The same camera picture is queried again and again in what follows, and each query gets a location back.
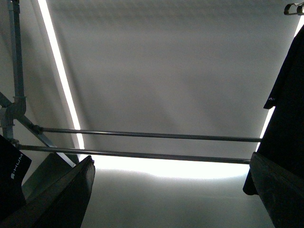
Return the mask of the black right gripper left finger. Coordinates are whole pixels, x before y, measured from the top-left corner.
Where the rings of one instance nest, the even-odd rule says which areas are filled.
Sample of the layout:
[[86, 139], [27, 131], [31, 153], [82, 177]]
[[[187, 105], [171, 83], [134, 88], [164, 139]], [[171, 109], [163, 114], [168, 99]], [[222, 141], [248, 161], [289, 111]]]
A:
[[95, 166], [89, 155], [35, 199], [7, 218], [2, 228], [79, 228], [90, 201]]

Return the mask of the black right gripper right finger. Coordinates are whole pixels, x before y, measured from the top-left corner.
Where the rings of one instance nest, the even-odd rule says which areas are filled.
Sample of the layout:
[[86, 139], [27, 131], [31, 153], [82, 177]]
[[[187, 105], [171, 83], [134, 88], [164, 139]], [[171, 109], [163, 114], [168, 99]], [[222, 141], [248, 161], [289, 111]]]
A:
[[304, 226], [304, 180], [255, 152], [250, 172], [256, 191], [276, 228]]

